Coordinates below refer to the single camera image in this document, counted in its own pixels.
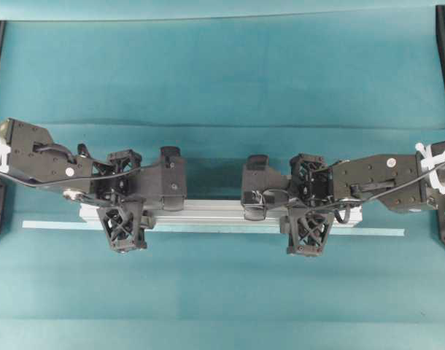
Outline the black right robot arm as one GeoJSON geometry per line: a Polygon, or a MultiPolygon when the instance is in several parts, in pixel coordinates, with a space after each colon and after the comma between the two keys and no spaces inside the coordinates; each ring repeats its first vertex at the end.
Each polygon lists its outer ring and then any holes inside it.
{"type": "Polygon", "coordinates": [[[437,211],[438,234],[445,245],[445,141],[416,144],[410,155],[380,154],[328,165],[319,155],[300,153],[290,160],[290,175],[251,155],[242,171],[244,218],[261,221],[270,210],[286,209],[279,227],[288,254],[322,254],[333,223],[349,223],[352,210],[371,201],[401,214],[437,211]]]}

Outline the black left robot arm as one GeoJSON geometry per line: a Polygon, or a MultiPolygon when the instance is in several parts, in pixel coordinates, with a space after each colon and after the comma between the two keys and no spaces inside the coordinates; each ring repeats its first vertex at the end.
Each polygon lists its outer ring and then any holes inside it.
{"type": "Polygon", "coordinates": [[[0,176],[94,206],[110,248],[119,253],[146,249],[145,232],[155,226],[152,213],[181,211],[187,198],[178,147],[161,147],[158,160],[147,166],[132,149],[101,161],[85,144],[72,153],[47,129],[11,118],[0,124],[0,176]]]}

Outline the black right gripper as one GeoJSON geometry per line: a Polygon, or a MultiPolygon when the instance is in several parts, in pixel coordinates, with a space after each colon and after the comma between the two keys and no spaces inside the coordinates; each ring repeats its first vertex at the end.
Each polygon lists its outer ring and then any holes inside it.
{"type": "Polygon", "coordinates": [[[267,155],[250,155],[242,170],[241,205],[244,218],[261,221],[267,212],[288,208],[287,253],[318,257],[323,253],[334,223],[332,213],[307,208],[333,202],[332,170],[323,157],[297,154],[284,175],[269,165],[267,155]]]}

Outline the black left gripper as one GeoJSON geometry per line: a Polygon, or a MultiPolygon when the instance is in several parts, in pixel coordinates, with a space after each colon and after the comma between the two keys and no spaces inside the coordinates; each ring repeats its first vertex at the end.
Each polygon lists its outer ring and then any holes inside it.
{"type": "Polygon", "coordinates": [[[98,218],[110,248],[118,253],[146,249],[142,209],[181,211],[187,198],[185,159],[179,147],[161,147],[160,157],[141,166],[142,156],[131,149],[108,154],[99,163],[99,176],[113,179],[92,181],[91,194],[76,200],[98,208],[98,218]]]}

